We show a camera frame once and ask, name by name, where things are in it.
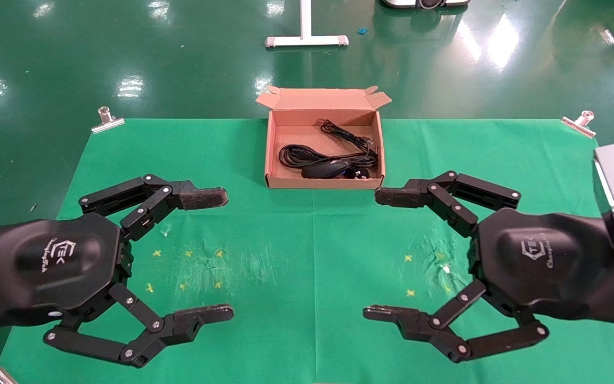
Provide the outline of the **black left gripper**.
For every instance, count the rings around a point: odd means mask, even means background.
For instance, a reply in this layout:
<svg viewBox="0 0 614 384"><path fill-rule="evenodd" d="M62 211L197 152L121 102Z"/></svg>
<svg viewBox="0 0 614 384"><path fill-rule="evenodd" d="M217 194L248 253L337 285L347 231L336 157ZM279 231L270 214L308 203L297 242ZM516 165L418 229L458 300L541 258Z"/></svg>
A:
<svg viewBox="0 0 614 384"><path fill-rule="evenodd" d="M141 369L164 348L195 340L203 325L234 317L229 304L158 316L124 285L133 261L121 229L96 213L0 226L0 328L64 318L44 335L47 345ZM84 321L115 301L144 325L136 339L121 343L79 333Z"/></svg>

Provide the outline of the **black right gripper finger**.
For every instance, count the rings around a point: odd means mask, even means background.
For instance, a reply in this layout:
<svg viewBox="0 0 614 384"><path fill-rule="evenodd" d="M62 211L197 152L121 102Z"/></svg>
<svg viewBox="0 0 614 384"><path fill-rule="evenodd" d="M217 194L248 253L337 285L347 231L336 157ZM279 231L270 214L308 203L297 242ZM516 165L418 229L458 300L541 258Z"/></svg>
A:
<svg viewBox="0 0 614 384"><path fill-rule="evenodd" d="M401 188L375 190L375 201L382 206L429 207L459 235L468 238L478 226L478 217L462 201L499 211L518 207L521 194L513 189L448 171L432 179L412 178Z"/></svg>

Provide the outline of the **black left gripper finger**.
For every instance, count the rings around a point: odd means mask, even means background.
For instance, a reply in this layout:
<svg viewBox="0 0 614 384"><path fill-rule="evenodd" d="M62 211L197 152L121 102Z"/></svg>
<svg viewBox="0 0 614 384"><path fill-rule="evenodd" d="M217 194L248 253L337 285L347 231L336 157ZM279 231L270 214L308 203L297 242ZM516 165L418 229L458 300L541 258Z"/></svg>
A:
<svg viewBox="0 0 614 384"><path fill-rule="evenodd" d="M98 190L78 200L84 214L108 217L132 209L120 221L123 236L130 241L143 238L175 210L195 211L228 204L222 187L198 189L190 180L166 181L153 173Z"/></svg>

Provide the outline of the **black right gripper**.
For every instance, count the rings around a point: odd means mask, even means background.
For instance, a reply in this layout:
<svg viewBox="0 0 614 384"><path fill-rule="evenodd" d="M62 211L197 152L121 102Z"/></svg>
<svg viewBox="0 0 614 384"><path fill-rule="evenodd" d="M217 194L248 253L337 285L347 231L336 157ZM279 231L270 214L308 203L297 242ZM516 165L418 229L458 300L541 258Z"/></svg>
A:
<svg viewBox="0 0 614 384"><path fill-rule="evenodd" d="M455 364L545 340L548 328L532 314L614 323L614 247L600 218L501 209L478 224L468 265L479 281L470 282L434 314L380 305L362 314L394 323L405 340L430 343ZM451 323L485 294L518 327L464 340Z"/></svg>

